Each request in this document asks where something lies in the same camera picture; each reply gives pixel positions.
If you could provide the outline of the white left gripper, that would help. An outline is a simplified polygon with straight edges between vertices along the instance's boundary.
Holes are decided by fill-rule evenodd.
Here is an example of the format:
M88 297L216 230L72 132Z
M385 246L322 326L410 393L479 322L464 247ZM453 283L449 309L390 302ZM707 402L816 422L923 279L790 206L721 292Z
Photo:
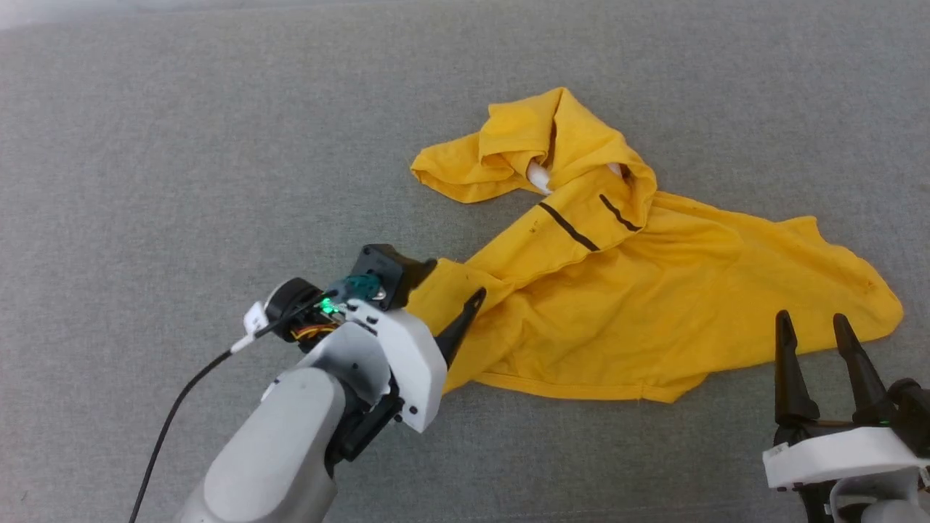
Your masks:
M436 417L446 372L486 297L479 288L461 312L435 336L403 309L382 311L349 300L345 321L309 353L309 365L348 385L369 406L395 384L405 401L404 424L423 433Z

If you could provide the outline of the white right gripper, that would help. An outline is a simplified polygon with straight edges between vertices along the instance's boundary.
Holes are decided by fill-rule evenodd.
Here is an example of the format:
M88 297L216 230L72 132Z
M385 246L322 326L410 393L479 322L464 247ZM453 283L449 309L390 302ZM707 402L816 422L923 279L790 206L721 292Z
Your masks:
M820 409L807 390L796 350L797 335L787 310L776 315L775 414L773 447L763 453L767 484L773 490L914 470L928 486L928 457L905 444L889 423L896 407L846 315L833 316L837 350L844 362L854 410L849 423L811 423Z

